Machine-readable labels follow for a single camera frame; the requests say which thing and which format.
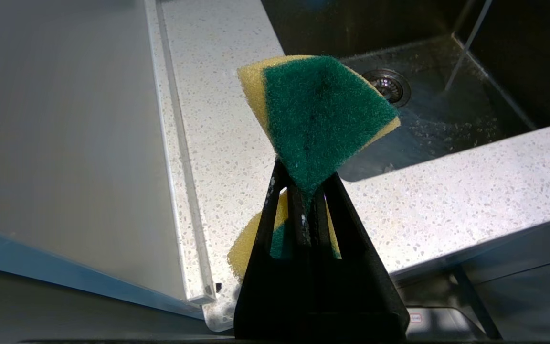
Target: terrazzo countertop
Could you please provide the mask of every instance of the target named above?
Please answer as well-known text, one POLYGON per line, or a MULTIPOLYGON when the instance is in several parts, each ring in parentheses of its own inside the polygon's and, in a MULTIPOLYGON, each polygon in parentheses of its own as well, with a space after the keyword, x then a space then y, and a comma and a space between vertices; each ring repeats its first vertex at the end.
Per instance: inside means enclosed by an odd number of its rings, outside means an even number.
MULTIPOLYGON (((216 298, 203 314, 222 331, 240 287, 227 253, 262 210, 275 160, 236 69, 283 52, 260 0, 146 8, 186 294, 216 298)), ((344 184, 395 272, 550 221, 550 128, 344 184)))

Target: sink basin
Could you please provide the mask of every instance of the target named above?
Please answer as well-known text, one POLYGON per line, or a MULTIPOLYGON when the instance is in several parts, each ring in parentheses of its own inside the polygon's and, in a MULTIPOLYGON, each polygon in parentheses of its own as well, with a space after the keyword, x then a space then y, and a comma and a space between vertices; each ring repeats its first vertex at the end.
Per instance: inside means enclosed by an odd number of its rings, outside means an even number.
POLYGON ((262 3, 286 54, 337 57, 399 109, 402 125, 339 169, 347 181, 550 126, 550 1, 494 0, 449 91, 483 1, 262 3))

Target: sink drain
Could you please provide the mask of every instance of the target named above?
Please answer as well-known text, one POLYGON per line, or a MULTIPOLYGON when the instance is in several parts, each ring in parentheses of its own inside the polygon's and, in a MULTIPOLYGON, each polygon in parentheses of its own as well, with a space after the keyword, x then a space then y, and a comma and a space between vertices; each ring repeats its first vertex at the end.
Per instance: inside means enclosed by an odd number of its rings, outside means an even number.
POLYGON ((404 77, 393 70, 373 69, 362 76, 381 93, 389 104, 399 108, 411 98, 411 87, 404 77))

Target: stainless steel sink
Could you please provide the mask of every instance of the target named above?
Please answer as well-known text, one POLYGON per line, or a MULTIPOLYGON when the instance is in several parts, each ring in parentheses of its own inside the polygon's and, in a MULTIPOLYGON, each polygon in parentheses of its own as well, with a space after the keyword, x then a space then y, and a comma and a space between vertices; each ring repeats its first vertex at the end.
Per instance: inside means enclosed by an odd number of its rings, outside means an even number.
POLYGON ((445 91, 482 0, 263 0, 286 54, 338 57, 399 108, 401 127, 339 169, 347 181, 550 126, 550 0, 530 2, 493 1, 445 91))

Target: small label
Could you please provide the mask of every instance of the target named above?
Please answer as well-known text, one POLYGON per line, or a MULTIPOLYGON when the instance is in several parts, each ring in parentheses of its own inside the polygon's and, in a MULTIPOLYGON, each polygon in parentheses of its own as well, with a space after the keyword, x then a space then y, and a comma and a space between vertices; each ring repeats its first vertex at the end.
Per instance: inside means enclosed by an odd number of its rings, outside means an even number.
POLYGON ((419 313, 410 313, 411 316, 411 322, 413 324, 421 323, 422 322, 422 315, 419 313))

